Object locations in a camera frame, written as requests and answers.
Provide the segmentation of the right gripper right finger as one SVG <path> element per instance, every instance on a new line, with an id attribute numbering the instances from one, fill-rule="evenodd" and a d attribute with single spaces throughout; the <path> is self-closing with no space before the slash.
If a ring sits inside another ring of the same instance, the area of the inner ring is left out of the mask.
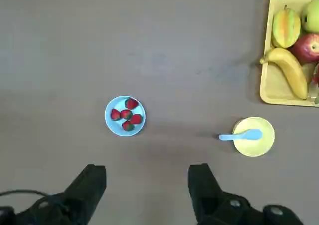
<path id="1" fill-rule="evenodd" d="M 301 225 L 289 208 L 267 205 L 253 208 L 239 195 L 223 191 L 207 164 L 191 165 L 188 189 L 198 225 Z"/>

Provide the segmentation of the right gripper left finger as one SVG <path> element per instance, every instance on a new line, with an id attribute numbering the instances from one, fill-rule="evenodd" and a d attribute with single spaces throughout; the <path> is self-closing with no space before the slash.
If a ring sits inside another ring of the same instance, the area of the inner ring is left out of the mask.
<path id="1" fill-rule="evenodd" d="M 65 191 L 47 194 L 37 190 L 11 190 L 14 194 L 39 195 L 33 205 L 16 213 L 11 206 L 1 206 L 2 225 L 87 225 L 107 187 L 105 166 L 88 164 Z"/>

